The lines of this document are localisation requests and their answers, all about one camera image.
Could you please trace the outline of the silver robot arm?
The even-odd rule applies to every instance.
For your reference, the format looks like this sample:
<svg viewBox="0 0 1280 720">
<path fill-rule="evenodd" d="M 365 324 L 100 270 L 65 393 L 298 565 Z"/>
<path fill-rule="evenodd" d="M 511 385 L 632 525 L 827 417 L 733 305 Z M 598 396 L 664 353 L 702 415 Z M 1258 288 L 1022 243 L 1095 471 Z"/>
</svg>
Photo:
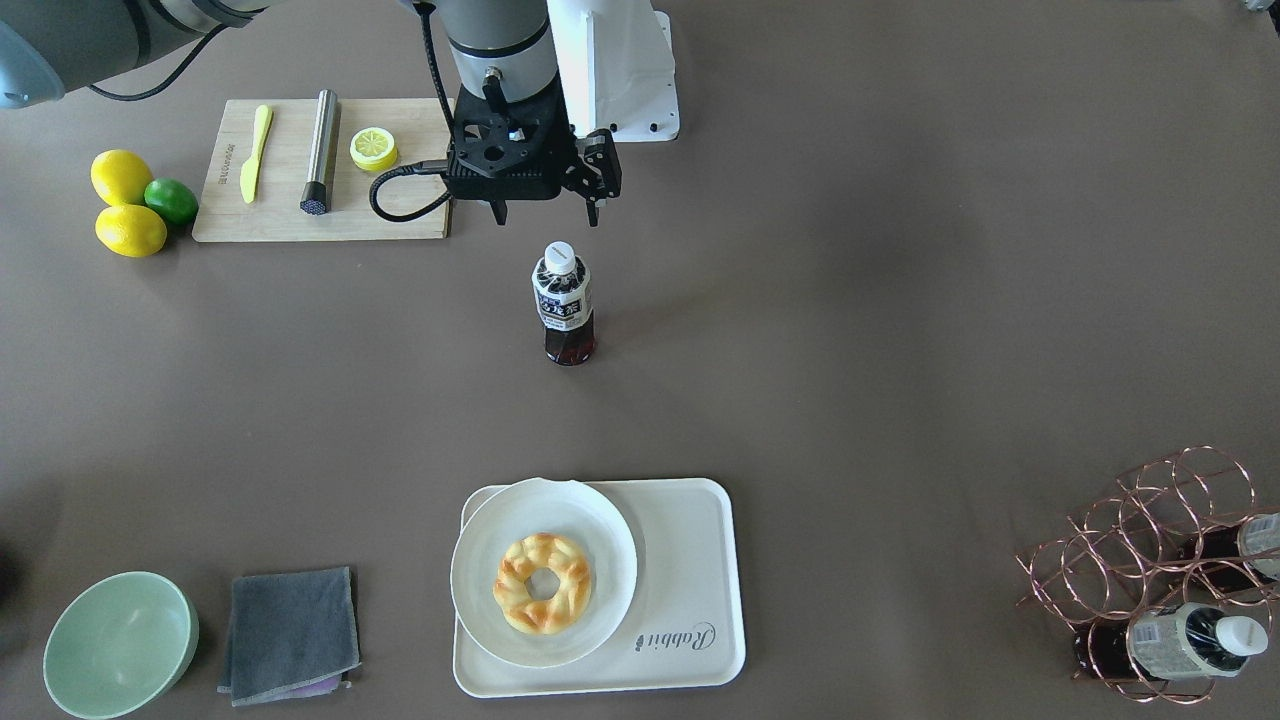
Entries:
<svg viewBox="0 0 1280 720">
<path fill-rule="evenodd" d="M 438 199 L 486 204 L 504 224 L 511 201 L 562 190 L 580 196 L 588 220 L 620 195 L 622 172 L 611 128 L 582 133 L 570 123 L 548 1 L 410 1 L 449 133 L 440 160 L 381 170 L 371 209 L 388 181 L 436 176 Z M 3 106 L 23 109 L 146 67 L 180 49 L 197 56 L 221 33 L 265 17 L 317 29 L 334 1 L 5 1 Z"/>
</svg>

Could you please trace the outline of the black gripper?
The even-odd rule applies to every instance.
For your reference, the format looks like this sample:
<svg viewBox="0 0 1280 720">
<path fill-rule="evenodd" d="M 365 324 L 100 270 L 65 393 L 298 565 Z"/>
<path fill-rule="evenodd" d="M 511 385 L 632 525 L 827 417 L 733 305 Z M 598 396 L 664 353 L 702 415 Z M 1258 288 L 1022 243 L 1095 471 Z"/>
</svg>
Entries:
<svg viewBox="0 0 1280 720">
<path fill-rule="evenodd" d="M 445 187 L 457 199 L 489 202 L 499 227 L 507 201 L 549 200 L 566 188 L 585 197 L 588 224 L 596 228 L 603 200 L 620 196 L 621 181 L 613 135 L 602 128 L 577 138 L 561 86 L 508 102 L 503 113 L 460 91 Z"/>
</svg>

